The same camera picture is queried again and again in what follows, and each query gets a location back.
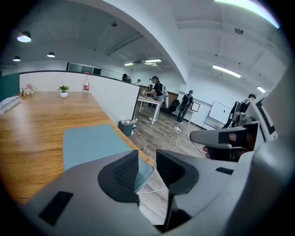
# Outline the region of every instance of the potted plant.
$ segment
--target potted plant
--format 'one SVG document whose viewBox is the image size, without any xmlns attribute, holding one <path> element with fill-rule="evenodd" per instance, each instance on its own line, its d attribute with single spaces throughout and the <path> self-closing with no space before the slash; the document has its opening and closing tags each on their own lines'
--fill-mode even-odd
<svg viewBox="0 0 295 236">
<path fill-rule="evenodd" d="M 59 90 L 61 90 L 60 92 L 60 97 L 61 98 L 66 98 L 68 96 L 68 92 L 67 90 L 70 89 L 69 86 L 60 86 Z"/>
</svg>

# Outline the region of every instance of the ceiling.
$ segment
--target ceiling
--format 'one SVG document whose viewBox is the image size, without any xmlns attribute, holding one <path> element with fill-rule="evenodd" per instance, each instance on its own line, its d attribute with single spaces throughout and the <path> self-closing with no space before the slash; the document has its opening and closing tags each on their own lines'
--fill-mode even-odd
<svg viewBox="0 0 295 236">
<path fill-rule="evenodd" d="M 225 80 L 248 90 L 257 86 L 271 88 L 283 75 L 292 57 L 291 50 L 281 30 L 264 18 L 214 0 L 167 2 L 187 47 L 192 73 Z M 117 27 L 111 26 L 113 21 L 117 22 Z M 244 33 L 236 34 L 235 27 Z M 16 40 L 18 33 L 25 30 L 32 34 L 29 44 Z M 45 1 L 32 9 L 12 30 L 0 64 L 16 65 L 12 61 L 15 56 L 20 56 L 22 62 L 47 59 L 48 50 L 54 45 L 71 45 L 72 51 L 75 47 L 96 50 L 121 65 L 134 60 L 161 58 L 163 62 L 158 66 L 140 64 L 132 68 L 172 69 L 156 47 L 120 19 L 69 1 Z M 63 50 L 60 57 L 69 59 L 67 57 L 72 54 Z M 221 73 L 214 70 L 213 65 L 225 67 L 242 77 L 236 79 Z"/>
</svg>

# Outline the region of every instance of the white partition wall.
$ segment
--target white partition wall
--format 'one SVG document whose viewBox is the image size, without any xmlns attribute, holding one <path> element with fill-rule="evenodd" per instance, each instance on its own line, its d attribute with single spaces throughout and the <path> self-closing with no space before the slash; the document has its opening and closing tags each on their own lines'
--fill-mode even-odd
<svg viewBox="0 0 295 236">
<path fill-rule="evenodd" d="M 82 92 L 86 74 L 66 71 L 30 72 L 19 75 L 19 87 L 30 83 L 36 92 L 58 91 L 59 86 L 69 86 L 71 92 Z M 110 117 L 118 124 L 120 120 L 132 119 L 139 86 L 120 80 L 90 76 L 90 92 Z"/>
</svg>

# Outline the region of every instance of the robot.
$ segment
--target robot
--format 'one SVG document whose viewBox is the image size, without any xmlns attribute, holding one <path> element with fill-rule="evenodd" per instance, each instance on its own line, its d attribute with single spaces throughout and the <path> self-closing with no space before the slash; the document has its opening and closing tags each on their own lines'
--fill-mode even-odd
<svg viewBox="0 0 295 236">
<path fill-rule="evenodd" d="M 294 110 L 286 105 L 295 99 L 294 75 L 289 67 L 245 114 L 235 112 L 234 128 L 191 132 L 193 142 L 214 148 L 211 159 L 157 150 L 157 170 L 169 190 L 164 225 L 151 225 L 138 209 L 137 151 L 67 170 L 32 196 L 23 213 L 45 235 L 252 233 L 294 178 Z M 231 161 L 231 151 L 245 151 L 248 133 L 255 135 L 253 151 Z"/>
</svg>

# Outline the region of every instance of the wooden floor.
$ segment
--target wooden floor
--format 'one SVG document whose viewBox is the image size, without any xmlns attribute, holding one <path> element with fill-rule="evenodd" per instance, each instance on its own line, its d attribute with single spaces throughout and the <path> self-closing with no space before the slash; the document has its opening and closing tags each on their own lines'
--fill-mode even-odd
<svg viewBox="0 0 295 236">
<path fill-rule="evenodd" d="M 151 121 L 148 120 L 154 112 L 154 107 L 149 106 L 141 112 L 135 113 L 135 118 L 138 119 L 136 123 L 136 129 L 134 134 L 129 136 L 129 139 L 152 161 L 156 163 L 156 150 L 166 149 L 175 151 L 175 144 L 177 140 L 177 132 L 174 129 L 176 122 L 175 116 L 168 116 L 163 112 L 160 112 L 158 120 L 151 125 Z M 179 125 L 182 131 L 178 131 L 178 141 L 176 151 L 186 155 L 194 156 L 196 158 L 205 158 L 203 145 L 194 144 L 187 139 L 191 131 L 200 130 L 200 127 L 187 121 L 183 121 L 182 125 Z M 140 190 L 140 192 L 151 192 L 158 189 L 165 188 L 165 184 L 162 181 L 159 173 L 156 170 L 156 164 L 154 165 L 155 172 L 150 177 L 148 184 Z M 154 193 L 140 193 L 140 211 L 151 222 L 151 224 L 163 224 L 168 205 L 168 190 L 162 190 Z"/>
</svg>

